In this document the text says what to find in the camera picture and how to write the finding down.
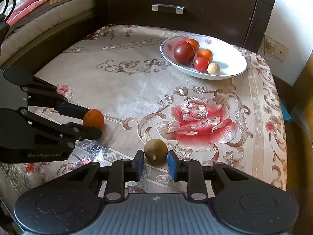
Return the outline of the dark wooden nightstand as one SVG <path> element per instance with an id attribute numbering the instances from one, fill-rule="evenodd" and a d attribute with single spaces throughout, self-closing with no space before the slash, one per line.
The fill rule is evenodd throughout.
<path id="1" fill-rule="evenodd" d="M 212 36 L 256 52 L 275 0 L 97 0 L 107 23 L 169 28 Z M 182 15 L 152 4 L 184 6 Z"/>

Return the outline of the white floral porcelain bowl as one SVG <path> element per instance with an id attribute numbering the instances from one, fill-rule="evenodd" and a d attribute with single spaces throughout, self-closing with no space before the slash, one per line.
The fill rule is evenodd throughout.
<path id="1" fill-rule="evenodd" d="M 174 58 L 174 47 L 177 43 L 188 38 L 197 40 L 200 44 L 200 50 L 208 49 L 213 53 L 213 63 L 220 67 L 220 73 L 217 75 L 207 72 L 199 72 L 193 68 L 192 64 L 180 65 Z M 202 34 L 183 32 L 182 34 L 166 39 L 160 45 L 161 55 L 166 61 L 171 63 L 176 69 L 190 76 L 205 80 L 224 80 L 239 76 L 245 72 L 247 62 L 244 55 L 227 42 L 215 37 Z"/>

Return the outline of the wooden wardrobe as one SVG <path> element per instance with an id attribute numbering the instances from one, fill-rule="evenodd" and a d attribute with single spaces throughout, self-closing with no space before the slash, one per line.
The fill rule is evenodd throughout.
<path id="1" fill-rule="evenodd" d="M 293 85 L 297 105 L 293 110 L 296 123 L 312 138 L 312 53 Z"/>

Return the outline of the blue packet on floor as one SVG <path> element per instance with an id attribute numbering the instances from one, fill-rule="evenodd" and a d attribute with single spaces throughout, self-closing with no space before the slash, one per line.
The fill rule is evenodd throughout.
<path id="1" fill-rule="evenodd" d="M 291 115 L 289 114 L 289 112 L 287 111 L 287 109 L 286 109 L 284 103 L 282 102 L 282 100 L 280 100 L 280 106 L 281 106 L 283 120 L 287 121 L 287 122 L 292 122 L 293 119 L 292 119 Z"/>

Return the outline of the brown longan fruit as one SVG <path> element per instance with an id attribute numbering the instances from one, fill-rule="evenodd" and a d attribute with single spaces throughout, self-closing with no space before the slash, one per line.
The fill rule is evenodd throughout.
<path id="1" fill-rule="evenodd" d="M 162 165 L 166 162 L 168 148 L 160 139 L 150 139 L 144 146 L 144 154 L 151 165 Z"/>

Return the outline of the floral beige tablecloth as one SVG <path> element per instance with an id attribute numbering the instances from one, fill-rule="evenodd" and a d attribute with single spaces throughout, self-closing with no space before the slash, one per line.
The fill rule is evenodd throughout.
<path id="1" fill-rule="evenodd" d="M 179 157 L 215 161 L 286 188 L 284 121 L 269 66 L 240 49 L 246 71 L 210 81 L 167 62 L 161 43 L 177 31 L 110 25 L 69 47 L 37 76 L 78 105 L 100 110 L 102 137 L 76 143 L 60 162 L 1 165 L 1 199 L 12 206 L 33 187 L 91 161 L 132 158 L 149 139 L 163 140 Z"/>

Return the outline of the red cherry tomato oval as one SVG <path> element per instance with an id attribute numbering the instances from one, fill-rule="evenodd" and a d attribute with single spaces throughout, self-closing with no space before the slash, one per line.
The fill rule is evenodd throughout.
<path id="1" fill-rule="evenodd" d="M 175 48 L 176 48 L 177 46 L 181 45 L 181 44 L 187 44 L 187 45 L 189 45 L 189 42 L 187 42 L 186 40 L 182 40 L 182 41 L 178 42 L 178 43 L 175 45 Z"/>

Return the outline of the small red cherry tomato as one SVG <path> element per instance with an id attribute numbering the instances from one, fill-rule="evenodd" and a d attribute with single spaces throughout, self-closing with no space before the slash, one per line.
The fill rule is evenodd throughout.
<path id="1" fill-rule="evenodd" d="M 199 72 L 205 72 L 207 71 L 209 65 L 209 60 L 205 57 L 197 57 L 194 60 L 194 68 Z"/>

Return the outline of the large dark red tomato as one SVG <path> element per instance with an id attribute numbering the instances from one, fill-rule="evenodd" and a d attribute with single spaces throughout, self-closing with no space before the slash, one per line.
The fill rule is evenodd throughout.
<path id="1" fill-rule="evenodd" d="M 190 64 L 194 57 L 195 52 L 191 45 L 181 44 L 174 48 L 174 58 L 181 65 Z"/>

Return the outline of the orange tangerine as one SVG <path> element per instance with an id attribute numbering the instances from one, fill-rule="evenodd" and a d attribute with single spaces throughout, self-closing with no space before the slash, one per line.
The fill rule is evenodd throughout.
<path id="1" fill-rule="evenodd" d="M 209 49 L 202 49 L 198 51 L 197 56 L 206 58 L 209 63 L 211 63 L 213 60 L 213 53 Z"/>
<path id="2" fill-rule="evenodd" d="M 104 116 L 97 109 L 89 110 L 83 117 L 83 125 L 101 129 L 104 126 Z"/>
<path id="3" fill-rule="evenodd" d="M 200 44 L 197 40 L 189 38 L 186 40 L 186 42 L 191 45 L 191 47 L 194 49 L 194 52 L 198 52 Z"/>

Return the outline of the beige quilted mattress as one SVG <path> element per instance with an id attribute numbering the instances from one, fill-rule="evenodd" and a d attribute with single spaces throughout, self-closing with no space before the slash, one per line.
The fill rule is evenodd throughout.
<path id="1" fill-rule="evenodd" d="M 2 44 L 1 65 L 49 30 L 64 29 L 90 16 L 94 5 L 95 0 L 64 0 L 23 26 L 14 26 Z"/>

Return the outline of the wall power socket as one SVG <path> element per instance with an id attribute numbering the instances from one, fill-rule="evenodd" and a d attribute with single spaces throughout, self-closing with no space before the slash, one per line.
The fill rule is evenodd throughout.
<path id="1" fill-rule="evenodd" d="M 285 61 L 289 52 L 288 48 L 267 35 L 264 35 L 260 49 L 263 51 L 266 60 L 275 57 L 280 61 Z"/>

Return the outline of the orange tangerine front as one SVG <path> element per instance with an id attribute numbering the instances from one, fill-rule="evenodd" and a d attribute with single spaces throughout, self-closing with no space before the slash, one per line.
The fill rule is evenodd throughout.
<path id="1" fill-rule="evenodd" d="M 213 60 L 213 53 L 209 49 L 202 49 L 198 51 L 197 56 L 206 58 L 209 63 L 211 63 Z"/>

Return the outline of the tan longan fruit round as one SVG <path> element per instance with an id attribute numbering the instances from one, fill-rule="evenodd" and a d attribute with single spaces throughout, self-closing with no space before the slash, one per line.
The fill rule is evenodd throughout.
<path id="1" fill-rule="evenodd" d="M 213 75 L 219 75 L 220 74 L 220 67 L 216 63 L 210 63 L 207 67 L 207 72 L 208 74 L 213 74 Z"/>

